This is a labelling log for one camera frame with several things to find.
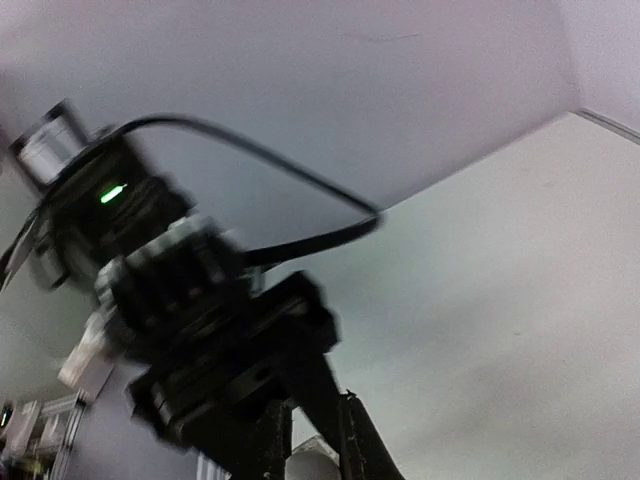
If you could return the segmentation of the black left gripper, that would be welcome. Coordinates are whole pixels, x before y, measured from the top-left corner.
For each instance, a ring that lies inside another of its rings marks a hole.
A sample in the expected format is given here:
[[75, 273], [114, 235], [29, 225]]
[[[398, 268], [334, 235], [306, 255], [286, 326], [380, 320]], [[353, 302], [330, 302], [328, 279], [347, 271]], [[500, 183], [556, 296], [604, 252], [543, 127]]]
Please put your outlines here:
[[185, 438], [206, 420], [255, 423], [272, 401], [301, 408], [331, 443], [337, 344], [319, 286], [296, 272], [254, 293], [245, 254], [173, 192], [126, 191], [71, 208], [101, 261], [96, 310], [60, 380], [97, 392], [108, 364], [147, 366], [131, 395], [158, 430]]

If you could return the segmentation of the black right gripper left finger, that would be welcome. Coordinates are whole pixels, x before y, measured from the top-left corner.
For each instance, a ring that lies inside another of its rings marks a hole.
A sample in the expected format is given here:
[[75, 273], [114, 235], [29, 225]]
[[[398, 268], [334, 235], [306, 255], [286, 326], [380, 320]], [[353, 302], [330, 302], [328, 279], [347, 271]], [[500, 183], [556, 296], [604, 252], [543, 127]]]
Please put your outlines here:
[[253, 479], [284, 479], [292, 452], [292, 409], [282, 401], [272, 401], [260, 416], [253, 445], [256, 462]]

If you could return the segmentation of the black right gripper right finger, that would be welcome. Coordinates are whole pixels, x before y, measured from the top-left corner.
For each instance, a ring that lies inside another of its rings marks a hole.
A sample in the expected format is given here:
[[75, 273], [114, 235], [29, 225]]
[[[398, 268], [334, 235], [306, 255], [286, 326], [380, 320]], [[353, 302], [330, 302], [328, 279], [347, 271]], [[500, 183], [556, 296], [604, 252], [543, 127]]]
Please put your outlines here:
[[341, 394], [338, 412], [342, 478], [404, 480], [359, 397]]

